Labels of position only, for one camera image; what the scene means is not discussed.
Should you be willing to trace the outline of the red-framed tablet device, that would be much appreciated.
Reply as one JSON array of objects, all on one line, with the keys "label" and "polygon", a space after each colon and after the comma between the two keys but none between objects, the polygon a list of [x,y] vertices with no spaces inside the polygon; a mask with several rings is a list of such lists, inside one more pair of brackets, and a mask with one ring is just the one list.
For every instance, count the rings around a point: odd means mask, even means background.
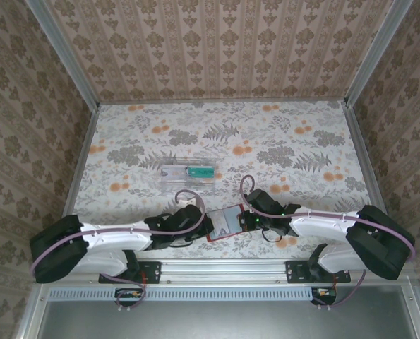
[{"label": "red-framed tablet device", "polygon": [[243,212],[242,204],[210,211],[207,216],[212,222],[213,231],[207,235],[207,241],[215,242],[242,233],[244,229],[239,218]]}]

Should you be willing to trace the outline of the white plastic card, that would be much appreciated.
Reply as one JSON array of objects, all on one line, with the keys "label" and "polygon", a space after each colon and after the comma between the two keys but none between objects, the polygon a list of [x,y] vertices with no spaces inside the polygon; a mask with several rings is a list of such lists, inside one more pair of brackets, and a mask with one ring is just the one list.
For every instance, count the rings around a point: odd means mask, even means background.
[{"label": "white plastic card", "polygon": [[164,165],[160,169],[160,174],[168,179],[182,179],[187,175],[187,169],[181,165]]}]

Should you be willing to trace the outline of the teal VIP card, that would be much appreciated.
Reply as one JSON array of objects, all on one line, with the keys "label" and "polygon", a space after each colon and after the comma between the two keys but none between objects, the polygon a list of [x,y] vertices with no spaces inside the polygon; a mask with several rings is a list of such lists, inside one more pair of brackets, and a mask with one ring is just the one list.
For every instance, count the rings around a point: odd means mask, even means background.
[{"label": "teal VIP card", "polygon": [[187,175],[193,178],[210,179],[215,177],[215,169],[211,166],[189,166]]}]

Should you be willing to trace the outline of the clear acrylic box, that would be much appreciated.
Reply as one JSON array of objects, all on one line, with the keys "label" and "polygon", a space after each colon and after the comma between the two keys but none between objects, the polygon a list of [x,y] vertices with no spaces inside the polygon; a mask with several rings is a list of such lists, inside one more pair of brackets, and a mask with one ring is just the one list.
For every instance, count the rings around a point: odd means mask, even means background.
[{"label": "clear acrylic box", "polygon": [[178,191],[180,189],[189,189],[199,194],[210,193],[215,191],[216,182],[216,159],[212,158],[184,158],[184,157],[164,157],[160,161],[158,171],[164,165],[181,165],[181,166],[211,166],[215,169],[215,177],[210,179],[193,178],[186,175],[182,179],[168,179],[160,174],[160,186],[163,191]]}]

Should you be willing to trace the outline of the floral white tablecloth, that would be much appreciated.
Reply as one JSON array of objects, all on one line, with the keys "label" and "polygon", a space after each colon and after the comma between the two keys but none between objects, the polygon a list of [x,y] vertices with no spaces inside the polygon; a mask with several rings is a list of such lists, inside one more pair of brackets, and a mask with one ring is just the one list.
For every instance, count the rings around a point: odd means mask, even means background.
[{"label": "floral white tablecloth", "polygon": [[208,210],[241,202],[246,175],[281,204],[323,211],[372,204],[343,102],[102,105],[72,214],[115,225],[174,213],[186,194],[163,191],[164,157],[216,159]]}]

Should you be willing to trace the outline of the grey metal sheet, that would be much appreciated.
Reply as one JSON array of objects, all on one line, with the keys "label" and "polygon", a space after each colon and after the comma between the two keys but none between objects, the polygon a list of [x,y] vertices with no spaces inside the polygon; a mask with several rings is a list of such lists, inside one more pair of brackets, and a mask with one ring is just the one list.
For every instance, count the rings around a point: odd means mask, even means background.
[{"label": "grey metal sheet", "polygon": [[416,339],[401,297],[362,292],[331,310],[309,302],[53,302],[38,339]]}]

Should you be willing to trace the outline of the wide aluminium base rail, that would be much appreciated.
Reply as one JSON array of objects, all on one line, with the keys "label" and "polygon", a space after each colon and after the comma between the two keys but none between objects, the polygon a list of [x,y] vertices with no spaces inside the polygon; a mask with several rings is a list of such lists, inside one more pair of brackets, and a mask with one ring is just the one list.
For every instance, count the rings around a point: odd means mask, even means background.
[{"label": "wide aluminium base rail", "polygon": [[[289,283],[286,275],[286,261],[293,258],[269,259],[153,259],[140,261],[159,261],[162,263],[158,285],[173,286],[247,286],[247,285],[330,285],[329,283]],[[367,272],[365,285],[401,285],[417,279],[411,263],[404,265],[397,280],[379,278]],[[99,283],[99,272],[70,273],[65,278],[48,284],[81,286]]]}]

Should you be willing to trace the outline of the small black wired connector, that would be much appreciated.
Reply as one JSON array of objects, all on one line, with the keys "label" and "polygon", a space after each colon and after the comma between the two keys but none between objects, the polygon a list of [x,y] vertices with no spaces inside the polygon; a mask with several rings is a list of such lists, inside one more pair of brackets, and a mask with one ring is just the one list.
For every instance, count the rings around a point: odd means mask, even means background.
[{"label": "small black wired connector", "polygon": [[320,304],[332,304],[337,297],[337,290],[334,287],[313,287],[313,301]]},{"label": "small black wired connector", "polygon": [[114,297],[119,300],[138,301],[143,296],[142,288],[119,288],[114,292]]}]

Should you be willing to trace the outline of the aluminium side rail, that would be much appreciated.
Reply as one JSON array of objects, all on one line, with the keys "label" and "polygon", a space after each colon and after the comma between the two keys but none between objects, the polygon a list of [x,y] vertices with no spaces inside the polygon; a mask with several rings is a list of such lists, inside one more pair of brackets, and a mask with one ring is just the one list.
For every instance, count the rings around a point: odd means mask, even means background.
[{"label": "aluminium side rail", "polygon": [[347,126],[352,138],[352,142],[356,151],[356,155],[359,161],[359,166],[361,168],[363,178],[365,181],[366,189],[371,203],[377,208],[381,209],[384,213],[387,212],[385,203],[380,192],[380,188],[373,171],[373,166],[371,164],[370,157],[364,139],[361,134],[361,129],[359,127],[356,115],[352,107],[344,103],[343,111],[345,119],[347,121]]},{"label": "aluminium side rail", "polygon": [[77,164],[76,164],[76,170],[73,175],[73,179],[72,179],[71,186],[68,192],[66,203],[64,205],[64,209],[62,213],[63,217],[73,213],[74,206],[76,203],[76,198],[80,189],[80,182],[83,177],[85,164],[86,164],[88,154],[90,151],[90,146],[92,144],[92,139],[95,134],[98,118],[99,118],[99,111],[96,110],[92,112],[88,129],[86,131],[86,135],[83,141],[83,147],[81,148],[81,152],[80,152]]}]

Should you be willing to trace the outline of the thin aluminium rail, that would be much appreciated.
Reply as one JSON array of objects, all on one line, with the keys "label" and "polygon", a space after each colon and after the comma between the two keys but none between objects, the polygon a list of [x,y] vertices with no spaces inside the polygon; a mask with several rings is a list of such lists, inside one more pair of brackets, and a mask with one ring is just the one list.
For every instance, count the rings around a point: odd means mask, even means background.
[{"label": "thin aluminium rail", "polygon": [[232,102],[344,102],[343,97],[261,97],[261,98],[210,98],[210,99],[175,99],[175,100],[138,100],[138,101],[101,101],[102,105],[150,105],[150,104],[184,104],[184,103],[232,103]]}]

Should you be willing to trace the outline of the aluminium frame post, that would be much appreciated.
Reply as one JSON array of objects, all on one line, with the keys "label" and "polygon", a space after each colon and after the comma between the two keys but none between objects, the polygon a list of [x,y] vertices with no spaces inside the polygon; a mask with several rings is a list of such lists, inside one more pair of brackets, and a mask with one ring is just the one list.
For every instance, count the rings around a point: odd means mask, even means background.
[{"label": "aluminium frame post", "polygon": [[66,40],[65,34],[62,33],[52,12],[48,9],[46,0],[26,0],[26,2],[65,66],[69,76],[75,83],[89,110],[95,113],[99,105],[97,95],[85,75],[84,68],[79,64],[73,52],[72,44]]},{"label": "aluminium frame post", "polygon": [[355,102],[359,99],[361,92],[384,55],[391,39],[394,37],[401,22],[410,9],[412,2],[413,0],[393,1],[344,97],[348,107],[353,107]]}]

